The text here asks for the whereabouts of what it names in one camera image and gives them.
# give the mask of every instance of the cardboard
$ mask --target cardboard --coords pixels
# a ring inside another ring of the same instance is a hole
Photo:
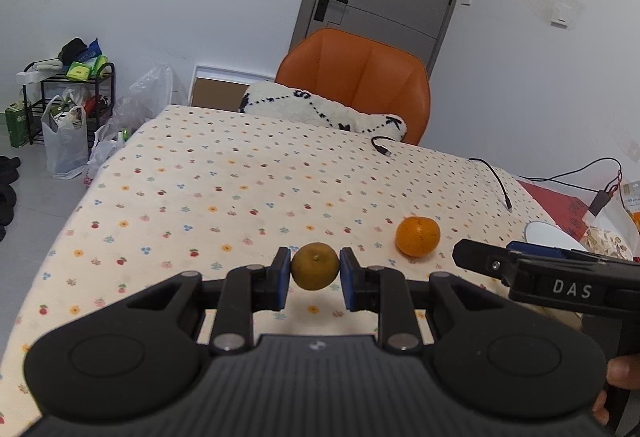
[[[191,106],[237,112],[248,84],[196,78],[191,93]]]

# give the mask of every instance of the person's hand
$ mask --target person's hand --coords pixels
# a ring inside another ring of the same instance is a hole
[[[640,354],[611,359],[607,364],[607,383],[625,390],[640,389]],[[609,412],[604,408],[606,400],[606,392],[601,391],[593,404],[593,416],[603,426],[609,422]]]

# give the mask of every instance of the white pillow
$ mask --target white pillow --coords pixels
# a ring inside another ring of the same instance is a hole
[[[306,90],[261,81],[246,90],[239,112],[303,122],[356,133],[384,135],[402,141],[406,124],[391,114],[368,114]]]

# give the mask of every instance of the orange chair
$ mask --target orange chair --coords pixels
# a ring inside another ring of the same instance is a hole
[[[407,127],[405,143],[418,144],[429,122],[431,97],[422,62],[336,29],[320,29],[296,46],[280,64],[275,81],[359,112],[399,115]]]

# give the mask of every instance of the tile floor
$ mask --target tile floor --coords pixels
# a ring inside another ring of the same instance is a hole
[[[47,174],[44,145],[11,148],[4,125],[0,132],[0,155],[22,160],[20,178],[12,184],[18,195],[14,221],[0,242],[1,356],[34,276],[86,188],[81,176],[61,181]]]

